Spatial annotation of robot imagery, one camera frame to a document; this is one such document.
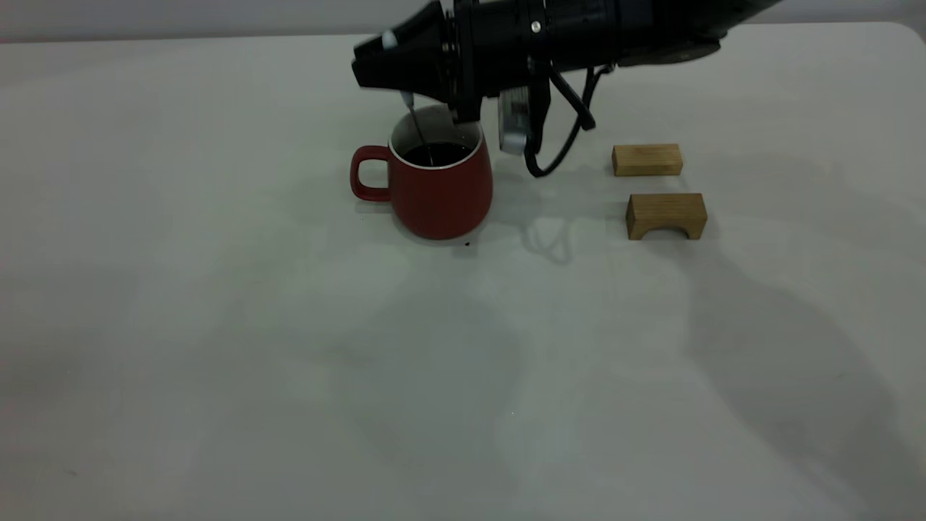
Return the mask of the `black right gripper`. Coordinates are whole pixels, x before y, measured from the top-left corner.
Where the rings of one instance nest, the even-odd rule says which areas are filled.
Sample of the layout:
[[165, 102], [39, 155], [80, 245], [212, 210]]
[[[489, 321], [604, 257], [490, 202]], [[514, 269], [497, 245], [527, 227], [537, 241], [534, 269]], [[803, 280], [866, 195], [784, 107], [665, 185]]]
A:
[[479, 122], [483, 99], [512, 89], [549, 103], [547, 26], [543, 1], [430, 1], [357, 44], [352, 72], [360, 87], [417, 93], [445, 103], [456, 123]]

